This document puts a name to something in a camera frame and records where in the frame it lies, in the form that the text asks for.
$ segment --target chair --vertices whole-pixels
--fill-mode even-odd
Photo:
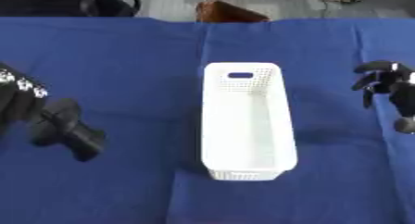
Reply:
[[[0,16],[133,17],[140,8],[140,0],[0,0]]]

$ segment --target robot finger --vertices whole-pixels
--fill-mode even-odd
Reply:
[[[396,83],[389,100],[402,117],[415,116],[415,87],[407,82]]]
[[[371,103],[373,101],[373,95],[374,95],[374,93],[373,93],[373,91],[371,89],[367,89],[366,88],[363,91],[363,106],[365,108],[371,107]]]
[[[400,118],[395,121],[395,130],[398,132],[413,134],[415,133],[415,120],[414,118]]]
[[[10,105],[13,97],[16,93],[16,87],[13,84],[2,84],[0,85],[0,116],[3,115],[4,111]]]
[[[393,69],[394,62],[385,61],[385,60],[378,60],[372,61],[366,64],[362,64],[355,68],[356,73],[362,73],[367,71],[373,70],[382,70],[382,71],[390,71]]]
[[[378,81],[378,74],[377,74],[377,72],[373,72],[371,74],[368,74],[368,75],[364,76],[360,80],[358,80],[352,86],[352,90],[354,90],[354,91],[360,90],[362,88],[365,88],[365,87],[369,86],[371,83],[376,82],[376,81]]]
[[[27,117],[34,100],[33,83],[25,78],[20,78],[17,83],[17,92],[5,111],[5,120],[13,122]]]
[[[374,93],[381,93],[381,94],[385,94],[385,93],[390,93],[390,85],[387,83],[377,83],[372,85],[371,87],[371,91]]]
[[[29,108],[29,111],[27,112],[26,117],[24,117],[23,119],[30,120],[34,116],[38,115],[42,111],[42,108],[44,108],[44,105],[46,104],[46,99],[47,93],[45,96],[39,96],[39,94],[37,96],[35,95]]]

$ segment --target blue tablecloth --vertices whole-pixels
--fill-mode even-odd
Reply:
[[[77,99],[107,131],[90,163],[34,148],[17,124],[0,143],[0,223],[415,223],[415,137],[386,97],[362,107],[356,65],[415,66],[415,21],[207,25],[152,19],[0,19],[0,60]],[[198,159],[203,67],[283,70],[296,169],[269,182],[208,177]]]

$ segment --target white plastic basket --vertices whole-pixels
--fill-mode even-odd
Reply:
[[[294,168],[296,146],[278,66],[205,68],[202,160],[216,180],[274,180]]]

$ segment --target blue fabric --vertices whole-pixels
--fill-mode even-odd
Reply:
[[[363,109],[361,62],[415,66],[412,20],[259,24],[152,19],[0,19],[0,60],[72,97],[107,131],[87,164],[34,148],[22,125],[0,143],[0,222],[415,223],[415,140],[391,128],[387,98]],[[225,182],[200,163],[203,67],[283,69],[298,166],[269,182]]]

